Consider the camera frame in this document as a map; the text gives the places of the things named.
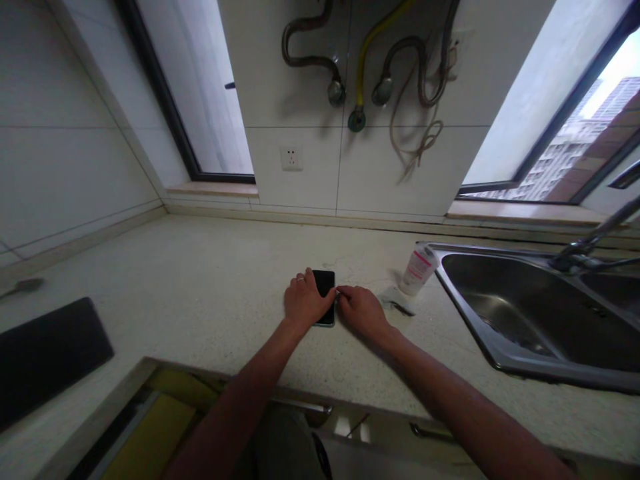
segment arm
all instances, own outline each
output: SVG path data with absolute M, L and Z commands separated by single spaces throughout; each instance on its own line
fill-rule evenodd
M 386 352 L 420 400 L 490 479 L 574 479 L 532 434 L 390 326 L 372 292 L 338 287 L 344 320 Z
M 298 273 L 285 292 L 285 318 L 271 338 L 231 380 L 216 404 L 171 462 L 164 480 L 228 478 L 249 442 L 291 354 L 332 306 L 322 298 L 311 269 Z

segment speckled countertop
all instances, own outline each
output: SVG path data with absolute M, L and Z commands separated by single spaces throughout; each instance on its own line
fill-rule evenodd
M 429 235 L 167 215 L 42 271 L 46 288 L 0 306 L 0 331 L 89 296 L 115 357 L 0 435 L 0 477 L 38 474 L 143 357 L 235 374 L 280 322 L 284 289 L 298 271 L 334 270 L 338 283 L 379 293 L 393 284 L 418 239 Z M 414 308 L 416 317 L 388 312 L 387 318 L 542 442 L 640 463 L 640 397 L 494 370 L 435 276 Z M 311 329 L 280 385 L 431 418 L 396 374 L 340 323 Z

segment hand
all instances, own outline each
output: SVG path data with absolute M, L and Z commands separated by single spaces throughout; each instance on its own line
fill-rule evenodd
M 335 300 L 335 288 L 322 298 L 310 268 L 298 273 L 285 292 L 285 320 L 304 328 L 306 332 L 331 308 Z
M 386 346 L 397 330 L 387 321 L 378 298 L 362 287 L 344 285 L 337 290 L 338 305 L 347 324 L 378 347 Z

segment yellow hose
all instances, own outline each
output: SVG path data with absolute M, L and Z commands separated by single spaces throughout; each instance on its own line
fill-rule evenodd
M 358 81 L 356 84 L 356 98 L 355 104 L 356 106 L 362 107 L 365 104 L 365 98 L 363 95 L 364 83 L 365 83 L 365 57 L 367 56 L 367 50 L 369 49 L 369 44 L 371 41 L 378 35 L 378 33 L 386 30 L 390 24 L 398 20 L 400 16 L 411 6 L 411 4 L 415 0 L 402 0 L 400 4 L 392 11 L 390 11 L 386 17 L 380 20 L 375 26 L 369 30 L 365 41 L 362 44 L 362 48 L 360 48 L 360 56 L 358 57 Z

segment black smartphone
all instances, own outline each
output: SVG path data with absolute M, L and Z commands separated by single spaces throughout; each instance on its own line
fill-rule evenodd
M 318 286 L 318 293 L 321 297 L 326 297 L 333 287 L 335 287 L 335 273 L 328 270 L 314 270 L 315 284 Z M 332 327 L 335 324 L 335 306 L 326 312 L 320 320 L 315 323 L 316 327 Z

